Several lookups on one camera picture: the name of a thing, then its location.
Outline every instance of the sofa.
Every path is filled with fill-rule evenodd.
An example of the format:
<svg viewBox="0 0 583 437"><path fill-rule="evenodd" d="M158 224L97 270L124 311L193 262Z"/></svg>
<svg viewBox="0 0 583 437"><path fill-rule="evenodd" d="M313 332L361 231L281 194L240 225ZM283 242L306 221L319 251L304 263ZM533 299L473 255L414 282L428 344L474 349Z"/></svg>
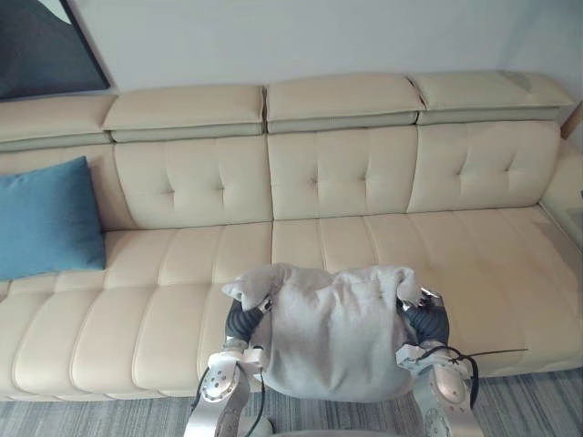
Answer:
<svg viewBox="0 0 583 437"><path fill-rule="evenodd" d="M572 104L509 71L0 104L0 175L87 157L107 255L0 281L0 400L192 396L221 287L274 262L414 269L451 345L527 349L477 357L481 376L581 366L582 161L556 121Z"/></svg>

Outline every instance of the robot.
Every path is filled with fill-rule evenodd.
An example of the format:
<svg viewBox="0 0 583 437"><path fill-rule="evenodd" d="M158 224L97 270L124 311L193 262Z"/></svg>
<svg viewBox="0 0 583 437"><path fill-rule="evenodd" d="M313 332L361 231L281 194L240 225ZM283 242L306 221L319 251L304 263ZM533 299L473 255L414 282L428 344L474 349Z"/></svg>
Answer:
<svg viewBox="0 0 583 437"><path fill-rule="evenodd" d="M422 292L424 297L418 306L398 302L416 330L419 344L403 345L396 353L396 362L414 376L413 393L423 417L424 435L484 437L471 408L477 395L476 362L447 346L449 322L443 299L431 290L422 288ZM263 350L249 349L249 341L270 308L270 297L248 311L243 311L236 300L233 302L225 328L227 340L220 352L210 356L184 437L398 437L365 431L273 434L269 421L261 417L262 405L253 423L240 418L251 392L249 380L261 378L261 370L265 368ZM464 363L466 360L471 362L471 373ZM465 382L468 379L472 380L471 390Z"/></svg>

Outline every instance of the painting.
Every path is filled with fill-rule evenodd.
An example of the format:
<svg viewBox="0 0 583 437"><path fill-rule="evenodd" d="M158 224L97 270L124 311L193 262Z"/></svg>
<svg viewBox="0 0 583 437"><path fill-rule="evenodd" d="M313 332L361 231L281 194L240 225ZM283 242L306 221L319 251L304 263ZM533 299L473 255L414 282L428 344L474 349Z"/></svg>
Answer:
<svg viewBox="0 0 583 437"><path fill-rule="evenodd" d="M0 0L0 100L108 88L66 0Z"/></svg>

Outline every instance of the throw pillow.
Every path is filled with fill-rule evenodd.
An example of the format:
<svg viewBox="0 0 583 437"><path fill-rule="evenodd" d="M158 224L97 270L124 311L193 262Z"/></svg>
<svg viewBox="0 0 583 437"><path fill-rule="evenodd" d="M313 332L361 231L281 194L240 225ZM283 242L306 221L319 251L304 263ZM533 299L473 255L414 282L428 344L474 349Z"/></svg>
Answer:
<svg viewBox="0 0 583 437"><path fill-rule="evenodd" d="M85 157L0 176L0 280L103 269L105 258Z"/></svg>

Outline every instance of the towel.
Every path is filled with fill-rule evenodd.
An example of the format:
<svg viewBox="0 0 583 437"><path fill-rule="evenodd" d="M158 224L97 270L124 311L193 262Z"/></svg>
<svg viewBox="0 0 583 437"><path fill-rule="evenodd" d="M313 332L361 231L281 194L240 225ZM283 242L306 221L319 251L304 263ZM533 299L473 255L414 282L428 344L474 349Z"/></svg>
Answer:
<svg viewBox="0 0 583 437"><path fill-rule="evenodd" d="M396 304L421 299L414 272L372 266L329 273L291 264L248 270L223 287L244 310L271 295L251 337L265 350L265 383L288 396L374 402L411 390L395 353L414 332Z"/></svg>

